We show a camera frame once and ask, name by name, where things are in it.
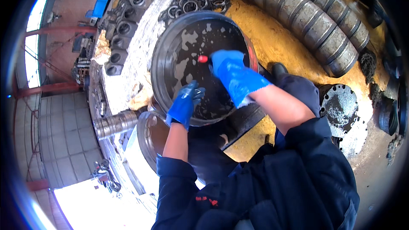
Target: black boot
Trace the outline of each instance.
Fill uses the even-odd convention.
[[[271,68],[271,75],[273,76],[274,84],[277,83],[277,81],[280,78],[280,75],[283,73],[288,74],[287,68],[282,64],[281,62],[274,63],[273,67]]]

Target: hand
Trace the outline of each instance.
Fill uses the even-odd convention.
[[[236,108],[251,103],[248,96],[271,83],[243,63],[244,54],[236,50],[219,50],[210,55],[213,74],[220,78]]]
[[[198,88],[199,84],[193,80],[183,86],[177,93],[173,105],[166,115],[166,124],[171,125],[172,120],[180,122],[186,130],[189,130],[190,118],[193,115],[194,106],[199,104],[205,95],[206,89]]]

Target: dirt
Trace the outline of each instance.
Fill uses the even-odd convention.
[[[379,88],[377,83],[371,83],[369,85],[369,98],[372,100],[372,108],[377,109],[382,102],[384,97],[384,91]]]
[[[362,73],[365,75],[366,84],[371,83],[373,81],[373,76],[375,75],[376,69],[375,54],[371,50],[364,48],[359,55],[358,61]]]
[[[389,143],[388,145],[388,153],[386,154],[386,158],[388,159],[388,166],[391,166],[393,161],[395,160],[395,156],[397,151],[400,149],[403,143],[403,136],[396,134],[395,138]]]

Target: red steel beam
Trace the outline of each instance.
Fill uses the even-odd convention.
[[[37,181],[28,181],[26,182],[26,184],[27,184],[28,190],[32,192],[43,190],[43,189],[49,189],[48,180],[46,178],[37,180]]]
[[[35,88],[20,89],[18,91],[18,95],[16,98],[23,98],[23,97],[28,97],[34,94],[39,94],[42,92],[46,93],[46,92],[52,92],[52,91],[67,91],[69,93],[74,93],[78,91],[79,88],[80,86],[76,82],[46,84],[46,85],[42,85],[42,86],[35,87]]]
[[[69,26],[69,27],[45,27],[38,30],[26,32],[26,37],[32,35],[61,33],[61,32],[82,32],[82,33],[96,33],[96,27],[92,26]]]

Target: dark navy work jacket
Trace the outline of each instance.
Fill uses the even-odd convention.
[[[255,230],[352,229],[360,202],[355,177],[330,137],[326,117],[310,119],[287,132],[285,150],[260,156],[261,147],[239,172],[202,190],[188,163],[158,158],[152,229],[234,229],[239,221]]]

